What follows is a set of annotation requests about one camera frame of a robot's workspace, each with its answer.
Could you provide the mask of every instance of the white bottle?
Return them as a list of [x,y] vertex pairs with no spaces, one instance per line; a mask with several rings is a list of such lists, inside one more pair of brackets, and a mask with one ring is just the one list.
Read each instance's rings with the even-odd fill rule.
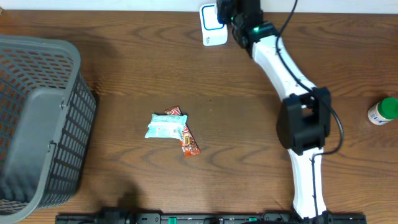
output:
[[376,125],[383,125],[398,118],[398,100],[389,97],[378,102],[369,109],[368,118]]

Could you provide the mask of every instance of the black mounting bracket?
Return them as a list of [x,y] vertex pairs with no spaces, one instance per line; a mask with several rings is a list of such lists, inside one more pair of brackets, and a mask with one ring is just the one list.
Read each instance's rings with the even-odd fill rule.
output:
[[330,92],[327,88],[314,88],[313,94],[290,95],[282,101],[276,131],[285,149],[301,156],[303,151],[325,145],[330,133]]
[[125,209],[103,208],[92,215],[57,215],[55,224],[366,224],[365,215],[333,215],[301,220],[291,212],[264,214],[179,214],[129,213]]
[[217,0],[217,9],[218,22],[232,25],[235,41],[250,57],[253,43],[278,34],[272,23],[264,22],[260,0]]

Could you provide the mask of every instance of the wood grain surface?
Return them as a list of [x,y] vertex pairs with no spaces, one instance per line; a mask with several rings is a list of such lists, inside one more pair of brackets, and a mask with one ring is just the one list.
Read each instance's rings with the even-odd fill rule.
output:
[[[286,14],[266,14],[277,27]],[[264,72],[230,36],[204,47],[198,13],[4,11],[0,33],[67,40],[99,96],[81,188],[65,205],[24,223],[103,206],[165,213],[289,210],[292,168],[275,131],[280,102]],[[398,122],[371,124],[367,110],[398,97],[398,16],[296,14],[284,35],[292,58],[327,86],[346,131],[323,158],[332,212],[398,222]],[[180,105],[202,154],[175,139],[144,139],[151,114]],[[332,124],[326,150],[336,146]]]

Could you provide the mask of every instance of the snack wrapper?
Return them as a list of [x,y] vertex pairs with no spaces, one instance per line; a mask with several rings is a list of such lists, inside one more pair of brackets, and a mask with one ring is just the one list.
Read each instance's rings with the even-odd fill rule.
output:
[[[182,115],[180,107],[174,106],[165,111],[168,115]],[[189,130],[186,124],[183,125],[182,129],[182,140],[180,140],[180,144],[182,147],[182,151],[184,152],[185,157],[194,156],[200,154],[200,149],[195,139],[192,136],[191,131]]]
[[152,115],[145,138],[175,138],[182,141],[187,115]]

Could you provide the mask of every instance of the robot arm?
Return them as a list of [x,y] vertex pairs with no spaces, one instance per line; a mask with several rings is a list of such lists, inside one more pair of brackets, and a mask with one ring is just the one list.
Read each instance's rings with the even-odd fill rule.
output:
[[[323,152],[325,138],[330,131],[330,112],[319,99],[297,84],[276,53],[278,32],[270,22],[263,22],[259,1],[217,1],[220,23],[233,26],[237,43],[247,50],[253,60],[265,71],[282,101],[277,133],[292,160],[295,196],[293,206],[301,219],[316,216],[313,198],[312,156]],[[318,90],[287,53],[279,38],[279,53],[300,81],[330,103],[326,88]],[[311,109],[303,114],[302,109]],[[321,156],[315,158],[315,188],[318,214],[326,211],[322,198]]]
[[[281,101],[288,98],[291,94],[297,96],[307,94],[301,86],[298,86],[286,68],[283,66],[280,58],[275,53],[276,36],[270,35],[262,38],[259,42],[253,43],[252,58],[265,71],[269,80],[278,92]],[[285,50],[282,39],[279,39],[280,54],[284,58],[289,68],[301,79],[301,82],[309,88],[315,88],[299,68],[294,64],[289,54]],[[297,214],[301,218],[315,217],[315,206],[313,200],[312,187],[312,156],[316,153],[323,152],[323,148],[314,147],[303,151],[299,156],[293,150],[288,149],[293,168],[294,176],[294,200],[293,206]],[[318,214],[326,211],[326,206],[322,198],[322,175],[321,175],[321,156],[315,158],[315,185],[317,191],[317,207]]]

